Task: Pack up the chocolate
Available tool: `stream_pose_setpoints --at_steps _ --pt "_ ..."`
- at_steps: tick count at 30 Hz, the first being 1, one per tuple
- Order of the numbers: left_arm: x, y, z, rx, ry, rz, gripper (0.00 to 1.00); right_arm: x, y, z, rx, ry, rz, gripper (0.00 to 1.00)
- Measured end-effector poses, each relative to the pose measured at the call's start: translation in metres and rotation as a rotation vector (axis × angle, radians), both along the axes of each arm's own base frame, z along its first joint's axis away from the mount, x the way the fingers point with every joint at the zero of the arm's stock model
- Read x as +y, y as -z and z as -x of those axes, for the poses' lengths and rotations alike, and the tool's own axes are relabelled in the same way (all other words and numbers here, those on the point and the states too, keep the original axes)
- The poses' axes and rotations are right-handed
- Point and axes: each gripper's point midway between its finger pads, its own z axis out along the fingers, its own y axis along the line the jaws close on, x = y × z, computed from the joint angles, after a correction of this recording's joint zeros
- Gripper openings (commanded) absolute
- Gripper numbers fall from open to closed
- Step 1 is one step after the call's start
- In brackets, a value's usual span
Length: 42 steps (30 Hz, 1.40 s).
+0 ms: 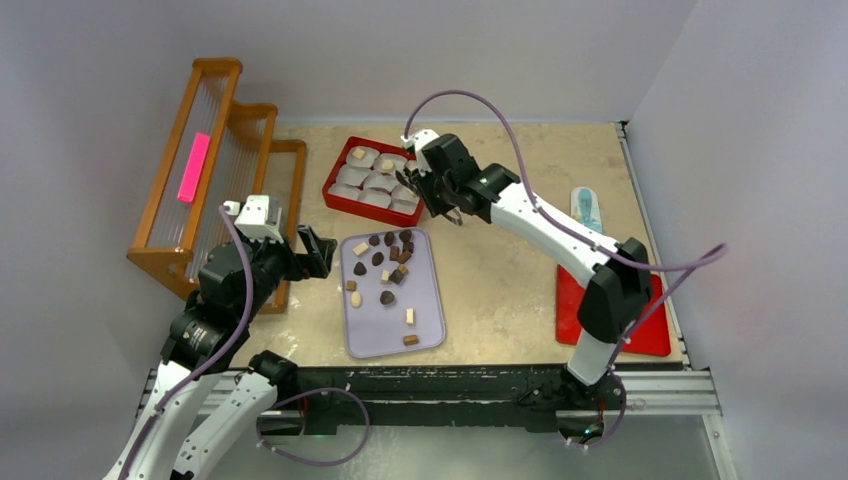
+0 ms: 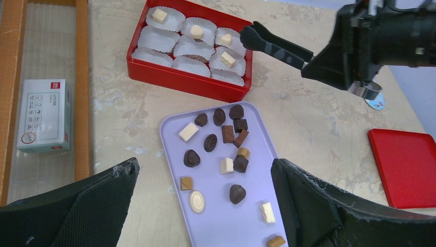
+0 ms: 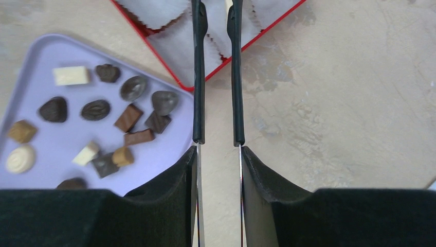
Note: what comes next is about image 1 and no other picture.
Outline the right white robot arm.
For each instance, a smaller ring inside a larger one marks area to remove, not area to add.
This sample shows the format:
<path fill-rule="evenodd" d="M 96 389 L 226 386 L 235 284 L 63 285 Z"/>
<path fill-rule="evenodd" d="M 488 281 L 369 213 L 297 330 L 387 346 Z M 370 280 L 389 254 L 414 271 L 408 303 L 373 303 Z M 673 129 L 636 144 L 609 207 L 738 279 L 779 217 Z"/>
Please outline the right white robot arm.
<path fill-rule="evenodd" d="M 449 217 L 456 211 L 509 230 L 554 259 L 583 288 L 577 309 L 581 332 L 561 392 L 573 406 L 588 405 L 600 394 L 600 380 L 626 328 L 652 298 L 649 272 L 634 266 L 647 261 L 646 247 L 634 238 L 620 243 L 583 226 L 500 164 L 479 167 L 454 134 L 425 129 L 402 142 L 416 165 L 397 178 L 431 215 Z"/>

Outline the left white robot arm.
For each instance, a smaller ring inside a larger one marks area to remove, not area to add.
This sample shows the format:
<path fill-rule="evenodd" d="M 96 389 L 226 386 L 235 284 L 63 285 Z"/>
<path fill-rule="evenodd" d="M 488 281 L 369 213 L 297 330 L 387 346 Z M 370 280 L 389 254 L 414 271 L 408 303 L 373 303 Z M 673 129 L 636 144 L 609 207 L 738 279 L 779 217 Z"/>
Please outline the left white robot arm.
<path fill-rule="evenodd" d="M 172 321 L 153 388 L 109 479 L 206 479 L 263 409 L 284 409 L 297 399 L 296 365 L 260 353 L 244 385 L 196 420 L 271 294 L 283 282 L 327 277 L 337 248 L 307 225 L 298 228 L 303 253 L 288 241 L 230 232 L 232 240 L 209 253 L 198 288 Z"/>

